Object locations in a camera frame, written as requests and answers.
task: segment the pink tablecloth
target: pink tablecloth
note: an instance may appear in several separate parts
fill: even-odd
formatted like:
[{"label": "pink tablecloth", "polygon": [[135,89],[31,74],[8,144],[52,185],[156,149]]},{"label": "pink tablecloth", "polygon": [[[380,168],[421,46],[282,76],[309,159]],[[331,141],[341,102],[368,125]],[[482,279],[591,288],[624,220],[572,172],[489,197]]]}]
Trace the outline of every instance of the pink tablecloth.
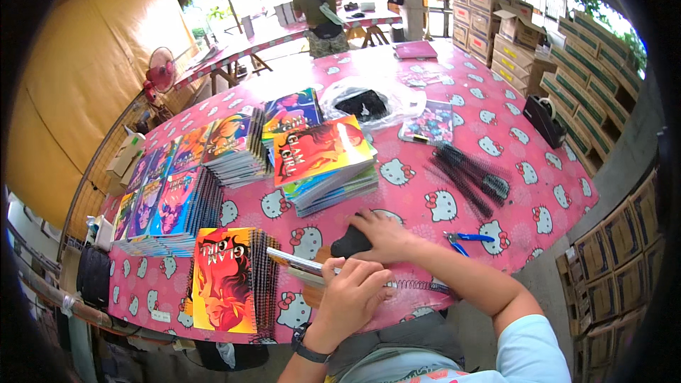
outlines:
[{"label": "pink tablecloth", "polygon": [[[393,24],[401,23],[402,17],[387,9],[377,9],[376,12],[367,12],[363,18],[352,18],[350,15],[359,12],[353,11],[346,13],[343,10],[338,11],[340,15],[352,28],[356,27],[370,27],[378,24]],[[203,77],[205,74],[214,71],[217,68],[222,68],[246,55],[255,54],[258,51],[268,49],[272,46],[281,45],[282,43],[291,42],[304,36],[307,31],[307,23],[293,23],[286,27],[277,25],[276,18],[269,18],[267,24],[256,25],[255,35],[251,38],[246,38],[245,35],[233,36],[228,38],[228,45],[222,49],[216,56],[207,60],[201,65],[191,68],[184,72],[175,83],[175,90],[182,89],[184,86],[190,84],[192,81]]]},{"label": "pink tablecloth", "polygon": [[[159,126],[147,137],[150,149],[179,134],[224,115],[227,109],[253,101],[279,98],[308,86],[319,94],[329,84],[354,74],[391,77],[397,83],[424,89],[428,98],[454,106],[454,144],[467,154],[506,169],[509,189],[505,205],[494,216],[479,221],[469,204],[446,179],[424,168],[432,148],[403,142],[397,127],[374,133],[379,151],[379,189],[359,199],[342,202],[309,217],[281,209],[282,193],[272,180],[224,190],[221,224],[263,228],[284,251],[312,258],[321,245],[345,233],[345,216],[359,207],[385,210],[428,242],[446,245],[443,231],[485,233],[495,243],[465,242],[471,257],[509,273],[522,268],[565,234],[598,200],[582,165],[566,147],[551,149],[523,117],[525,100],[499,76],[449,43],[434,43],[437,59],[397,61],[392,48],[375,47],[313,60],[291,71],[273,72],[209,98]],[[409,166],[411,179],[391,177]],[[115,201],[105,205],[109,210]],[[304,235],[294,239],[297,230]],[[158,331],[182,337],[236,343],[269,342],[257,337],[204,331],[192,327],[182,311],[189,281],[189,259],[138,258],[115,248],[111,272],[109,313]],[[398,279],[430,282],[432,277],[411,265],[392,267]],[[277,310],[275,339],[288,342],[294,327],[309,321],[315,311],[302,302],[302,284],[281,272],[276,296],[295,299]],[[151,319],[150,311],[170,312],[171,322]],[[426,290],[400,289],[379,307],[366,329],[386,327],[451,305],[449,296]]]}]

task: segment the pink folder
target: pink folder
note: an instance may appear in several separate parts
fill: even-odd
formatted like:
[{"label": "pink folder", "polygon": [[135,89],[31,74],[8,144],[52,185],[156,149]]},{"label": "pink folder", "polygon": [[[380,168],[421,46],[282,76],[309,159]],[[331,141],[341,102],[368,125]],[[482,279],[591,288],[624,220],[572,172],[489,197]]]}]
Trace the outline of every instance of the pink folder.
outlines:
[{"label": "pink folder", "polygon": [[398,43],[394,46],[395,55],[398,58],[405,60],[407,58],[435,58],[437,52],[430,46],[430,42],[426,40],[418,40],[415,42]]}]

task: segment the light blue shirt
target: light blue shirt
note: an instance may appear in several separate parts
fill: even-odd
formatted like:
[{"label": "light blue shirt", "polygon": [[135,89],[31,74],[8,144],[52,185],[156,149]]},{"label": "light blue shirt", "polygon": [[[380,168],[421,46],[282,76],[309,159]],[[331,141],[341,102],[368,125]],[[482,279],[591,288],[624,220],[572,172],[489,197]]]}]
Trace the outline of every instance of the light blue shirt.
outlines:
[{"label": "light blue shirt", "polygon": [[501,332],[497,349],[497,369],[472,374],[429,350],[380,349],[358,362],[339,383],[570,382],[565,356],[553,328],[542,315],[528,315],[512,322]]}]

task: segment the red fan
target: red fan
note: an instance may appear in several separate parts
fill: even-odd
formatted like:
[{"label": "red fan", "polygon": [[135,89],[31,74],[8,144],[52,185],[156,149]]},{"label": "red fan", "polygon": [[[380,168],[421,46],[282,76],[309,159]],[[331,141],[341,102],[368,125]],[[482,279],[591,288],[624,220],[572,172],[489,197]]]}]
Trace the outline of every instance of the red fan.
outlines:
[{"label": "red fan", "polygon": [[144,94],[151,103],[156,101],[156,92],[165,94],[175,84],[175,59],[167,47],[159,47],[149,59],[149,70],[146,71]]}]

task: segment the hello kitty print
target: hello kitty print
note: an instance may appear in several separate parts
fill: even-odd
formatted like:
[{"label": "hello kitty print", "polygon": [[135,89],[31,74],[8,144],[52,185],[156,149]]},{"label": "hello kitty print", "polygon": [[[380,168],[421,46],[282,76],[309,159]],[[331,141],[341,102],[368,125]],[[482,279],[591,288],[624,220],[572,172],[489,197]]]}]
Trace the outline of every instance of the hello kitty print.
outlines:
[{"label": "hello kitty print", "polygon": [[[281,189],[265,180],[224,189],[217,225],[262,228],[277,239],[283,251],[313,259],[319,248],[345,234],[346,216],[367,207],[395,219],[427,242],[443,246],[447,246],[443,231],[485,234],[493,241],[465,244],[471,258],[508,273],[531,266],[527,264],[593,208],[599,199],[596,187],[574,151],[566,145],[551,149],[522,115],[525,98],[515,89],[474,58],[466,58],[459,49],[438,42],[433,42],[433,47],[438,51],[436,60],[396,61],[389,48],[384,53],[377,47],[314,60],[309,65],[296,66],[295,73],[279,70],[269,74],[273,77],[271,83],[254,79],[199,102],[155,128],[148,139],[165,139],[173,130],[177,137],[226,112],[258,106],[262,98],[280,98],[309,86],[320,95],[326,86],[348,75],[375,74],[404,84],[412,80],[417,83],[411,89],[424,92],[429,100],[447,104],[445,112],[451,109],[452,145],[467,156],[505,170],[486,174],[482,179],[482,191],[503,201],[503,206],[498,207],[488,200],[493,216],[480,218],[447,177],[427,166],[433,147],[400,139],[400,124],[371,133],[372,144],[378,150],[376,191],[299,218]],[[371,59],[363,59],[363,54]],[[422,72],[409,69],[416,65]],[[327,74],[332,67],[338,72]],[[403,81],[406,74],[409,78]],[[119,201],[107,198],[101,213],[115,215]],[[265,344],[290,343],[294,328],[315,319],[316,310],[302,299],[303,285],[280,269],[273,293],[274,334],[197,330],[187,298],[189,259],[128,256],[115,247],[110,258],[108,311],[136,325],[189,339]],[[395,271],[403,273],[405,279],[439,284],[419,268],[401,265]],[[364,330],[413,319],[452,302],[447,294],[435,291],[399,290]],[[159,316],[170,322],[153,318]]]}]

